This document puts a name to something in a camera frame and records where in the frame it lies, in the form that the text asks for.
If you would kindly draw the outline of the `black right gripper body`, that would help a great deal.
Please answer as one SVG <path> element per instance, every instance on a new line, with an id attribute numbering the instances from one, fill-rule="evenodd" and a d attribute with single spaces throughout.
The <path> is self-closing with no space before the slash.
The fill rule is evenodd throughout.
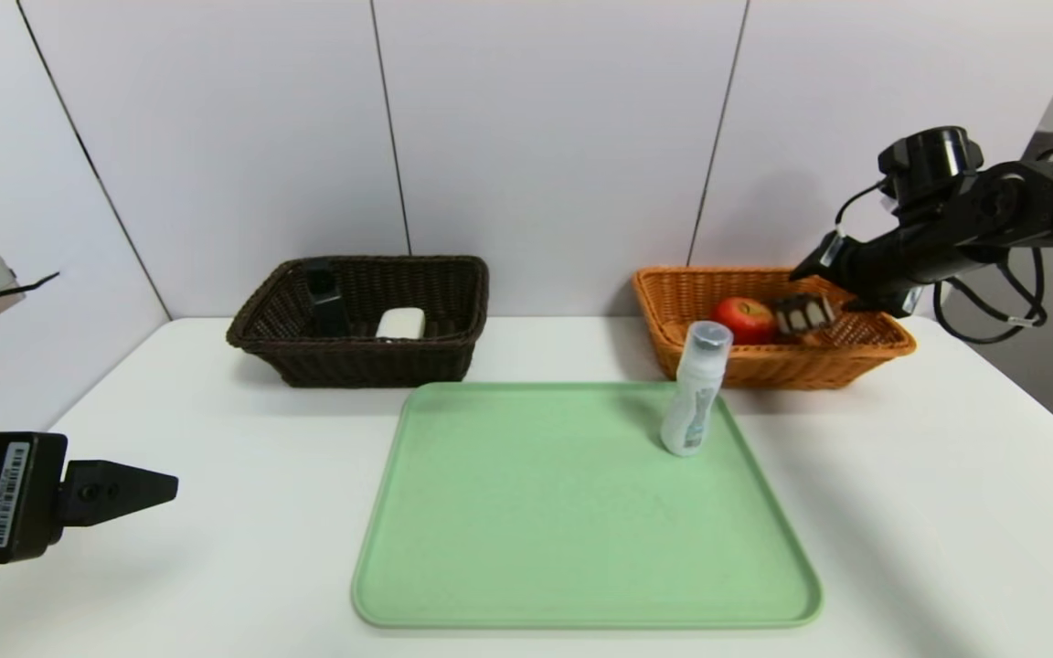
<path id="1" fill-rule="evenodd" d="M 818 250 L 819 275 L 859 304 L 912 304 L 902 243 L 902 230 L 866 242 L 832 230 Z"/>

